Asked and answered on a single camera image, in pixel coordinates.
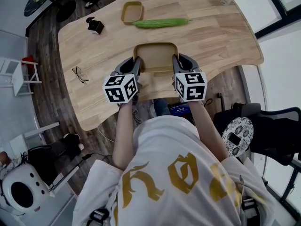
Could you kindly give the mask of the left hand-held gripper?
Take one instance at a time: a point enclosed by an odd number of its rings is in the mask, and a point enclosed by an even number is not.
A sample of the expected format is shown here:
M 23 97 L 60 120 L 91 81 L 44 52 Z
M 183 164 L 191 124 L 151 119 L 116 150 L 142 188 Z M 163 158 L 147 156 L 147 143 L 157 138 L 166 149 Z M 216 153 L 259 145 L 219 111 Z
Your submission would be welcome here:
M 103 92 L 111 104 L 135 103 L 138 99 L 142 59 L 130 57 L 120 63 L 115 70 L 106 77 Z

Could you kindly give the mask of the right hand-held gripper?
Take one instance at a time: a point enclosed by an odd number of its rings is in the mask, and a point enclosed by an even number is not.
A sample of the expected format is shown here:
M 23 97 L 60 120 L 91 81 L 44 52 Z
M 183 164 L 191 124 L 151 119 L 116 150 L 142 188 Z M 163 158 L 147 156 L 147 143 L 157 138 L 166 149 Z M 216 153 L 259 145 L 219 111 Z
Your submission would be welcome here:
M 207 90 L 206 74 L 187 55 L 172 56 L 174 89 L 183 102 L 203 101 Z

